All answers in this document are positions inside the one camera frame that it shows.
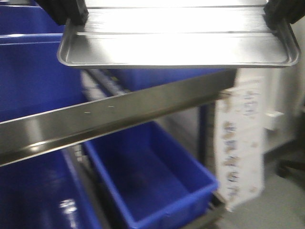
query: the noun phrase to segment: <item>metal tray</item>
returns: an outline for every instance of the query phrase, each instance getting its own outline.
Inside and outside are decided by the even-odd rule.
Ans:
[[[264,0],[178,3],[92,4],[86,25],[67,22],[58,59],[77,68],[286,67],[299,60],[290,25],[267,27]]]

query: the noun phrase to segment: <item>black chair base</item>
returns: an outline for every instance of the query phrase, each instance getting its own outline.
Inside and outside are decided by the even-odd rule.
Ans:
[[[278,163],[276,174],[280,177],[287,177],[290,174],[288,168],[293,168],[296,170],[301,170],[305,172],[305,163],[303,162],[295,162],[295,161],[287,161],[287,160],[280,160]]]

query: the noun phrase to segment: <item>chair wheel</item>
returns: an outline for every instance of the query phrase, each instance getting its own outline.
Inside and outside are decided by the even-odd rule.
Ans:
[[[282,166],[281,163],[277,166],[276,174],[282,178],[286,178],[289,175],[289,170],[287,167]]]

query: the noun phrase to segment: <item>metal rail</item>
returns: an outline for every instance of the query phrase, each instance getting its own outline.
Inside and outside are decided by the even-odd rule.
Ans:
[[[0,166],[199,106],[233,87],[236,70],[0,123]]]

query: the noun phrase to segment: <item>blue plastic bin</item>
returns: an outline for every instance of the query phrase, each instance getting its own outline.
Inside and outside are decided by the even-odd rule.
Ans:
[[[0,6],[0,34],[62,33],[39,6]]]
[[[57,60],[62,28],[46,12],[0,6],[0,25],[0,122],[86,102],[80,70]]]
[[[123,87],[137,91],[196,76],[223,71],[223,69],[110,69]]]
[[[215,177],[156,123],[84,143],[129,229],[176,229],[206,212]]]
[[[0,228],[101,226],[69,156],[55,151],[0,168]]]

